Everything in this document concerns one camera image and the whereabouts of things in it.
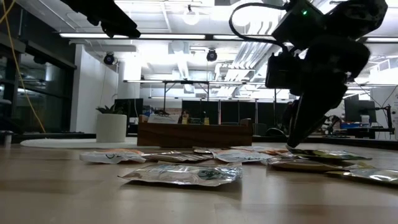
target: table surface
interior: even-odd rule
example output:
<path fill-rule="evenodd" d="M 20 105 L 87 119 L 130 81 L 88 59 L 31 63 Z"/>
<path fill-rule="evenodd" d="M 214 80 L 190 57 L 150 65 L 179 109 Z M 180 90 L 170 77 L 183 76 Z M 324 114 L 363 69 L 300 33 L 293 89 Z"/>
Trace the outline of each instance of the table surface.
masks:
<path fill-rule="evenodd" d="M 283 147 L 281 143 L 254 145 Z M 398 151 L 327 144 L 398 169 Z M 147 164 L 89 164 L 83 150 L 0 148 L 0 223 L 396 223 L 398 190 L 322 174 L 245 164 L 220 187 L 129 183 L 117 177 Z"/>

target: camera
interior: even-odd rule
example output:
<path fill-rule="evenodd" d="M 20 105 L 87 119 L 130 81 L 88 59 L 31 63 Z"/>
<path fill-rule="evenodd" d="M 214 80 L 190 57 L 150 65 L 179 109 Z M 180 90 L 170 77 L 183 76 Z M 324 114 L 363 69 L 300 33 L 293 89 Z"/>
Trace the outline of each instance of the camera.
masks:
<path fill-rule="evenodd" d="M 215 60 L 217 60 L 217 53 L 215 49 L 210 49 L 209 52 L 207 53 L 207 57 L 206 57 L 208 62 L 214 62 Z"/>
<path fill-rule="evenodd" d="M 106 56 L 104 57 L 104 63 L 106 65 L 114 65 L 118 62 L 118 60 L 114 57 L 113 52 L 108 52 L 106 53 Z"/>

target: silver foil bag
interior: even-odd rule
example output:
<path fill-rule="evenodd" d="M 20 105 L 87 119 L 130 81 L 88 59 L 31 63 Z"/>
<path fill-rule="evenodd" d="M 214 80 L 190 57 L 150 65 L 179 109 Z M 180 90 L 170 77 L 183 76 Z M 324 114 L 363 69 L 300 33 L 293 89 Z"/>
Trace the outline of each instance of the silver foil bag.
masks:
<path fill-rule="evenodd" d="M 144 182 L 216 187 L 238 180 L 242 174 L 242 164 L 152 164 L 121 178 Z"/>

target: plastic packaging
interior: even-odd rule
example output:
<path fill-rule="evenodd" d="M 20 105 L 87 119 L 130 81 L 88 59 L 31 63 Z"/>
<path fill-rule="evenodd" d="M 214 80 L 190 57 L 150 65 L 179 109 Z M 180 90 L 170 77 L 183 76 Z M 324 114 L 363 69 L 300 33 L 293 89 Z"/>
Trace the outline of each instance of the plastic packaging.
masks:
<path fill-rule="evenodd" d="M 328 175 L 338 175 L 341 177 L 371 180 L 380 184 L 398 185 L 398 170 L 387 169 L 350 169 L 349 172 L 331 171 Z"/>
<path fill-rule="evenodd" d="M 357 154 L 346 152 L 346 151 L 327 151 L 327 150 L 304 150 L 304 149 L 288 149 L 295 156 L 300 156 L 311 160 L 371 160 L 372 158 L 367 158 L 359 156 Z"/>
<path fill-rule="evenodd" d="M 256 151 L 261 153 L 266 153 L 268 155 L 276 156 L 281 153 L 288 152 L 286 149 L 267 147 L 267 146 L 233 146 L 231 149 L 243 149 L 248 151 Z"/>
<path fill-rule="evenodd" d="M 86 162 L 100 162 L 104 164 L 118 164 L 121 161 L 144 163 L 143 153 L 134 149 L 109 149 L 104 151 L 84 152 L 80 160 Z"/>
<path fill-rule="evenodd" d="M 164 162 L 196 162 L 196 161 L 204 161 L 207 159 L 212 159 L 213 155 L 211 154 L 189 154 L 189 153 L 181 153 L 177 151 L 166 152 L 166 153 L 157 153 L 157 154 L 146 154 L 143 155 L 145 159 L 155 160 L 155 161 L 164 161 Z"/>
<path fill-rule="evenodd" d="M 254 162 L 272 158 L 272 156 L 264 153 L 241 149 L 228 149 L 221 151 L 211 150 L 211 152 L 213 153 L 214 158 L 224 162 Z"/>
<path fill-rule="evenodd" d="M 222 150 L 220 148 L 207 148 L 207 147 L 192 147 L 194 153 L 198 154 L 211 154 L 211 150 Z"/>
<path fill-rule="evenodd" d="M 374 168 L 363 162 L 359 162 L 357 164 L 352 162 L 344 162 L 344 161 L 339 161 L 336 163 L 324 163 L 318 161 L 311 161 L 308 159 L 285 158 L 283 156 L 275 156 L 273 158 L 261 162 L 275 169 L 310 171 L 310 172 L 327 172 L 332 170 Z"/>
<path fill-rule="evenodd" d="M 242 164 L 153 164 L 135 170 L 121 178 L 144 182 L 216 187 L 240 179 L 242 173 Z"/>

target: ceiling light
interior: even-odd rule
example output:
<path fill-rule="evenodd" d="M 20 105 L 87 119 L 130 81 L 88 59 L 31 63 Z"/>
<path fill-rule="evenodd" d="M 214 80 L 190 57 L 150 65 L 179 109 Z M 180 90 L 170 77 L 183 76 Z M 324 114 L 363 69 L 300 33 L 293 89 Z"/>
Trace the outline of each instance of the ceiling light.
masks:
<path fill-rule="evenodd" d="M 263 83 L 250 82 L 250 83 L 246 83 L 246 84 L 249 84 L 249 85 L 265 85 L 266 83 L 265 82 L 263 82 Z"/>
<path fill-rule="evenodd" d="M 160 80 L 125 80 L 125 82 L 129 83 L 163 83 Z"/>
<path fill-rule="evenodd" d="M 88 34 L 88 33 L 61 33 L 61 37 L 69 39 L 109 39 L 106 34 Z M 123 35 L 115 35 L 114 39 L 128 39 Z"/>
<path fill-rule="evenodd" d="M 164 99 L 163 96 L 150 96 L 148 99 Z M 166 97 L 166 99 L 178 99 L 178 97 Z"/>
<path fill-rule="evenodd" d="M 110 39 L 106 34 L 100 33 L 60 33 L 63 38 L 69 39 Z M 123 35 L 115 35 L 113 39 L 129 39 Z M 138 39 L 200 39 L 204 40 L 205 35 L 201 34 L 141 34 Z"/>
<path fill-rule="evenodd" d="M 187 10 L 185 10 L 182 19 L 184 20 L 184 22 L 186 24 L 193 26 L 199 22 L 199 12 L 194 11 L 192 9 L 187 9 Z"/>
<path fill-rule="evenodd" d="M 202 47 L 202 46 L 190 46 L 189 50 L 200 50 L 200 51 L 207 51 L 208 47 Z"/>
<path fill-rule="evenodd" d="M 241 85 L 245 82 L 209 82 L 209 84 L 230 84 L 230 85 Z"/>
<path fill-rule="evenodd" d="M 205 39 L 205 35 L 196 35 L 196 34 L 141 34 L 140 39 Z"/>
<path fill-rule="evenodd" d="M 366 43 L 398 43 L 398 37 L 370 37 L 366 39 Z"/>
<path fill-rule="evenodd" d="M 214 35 L 213 38 L 215 40 L 242 40 L 241 38 L 235 35 Z"/>

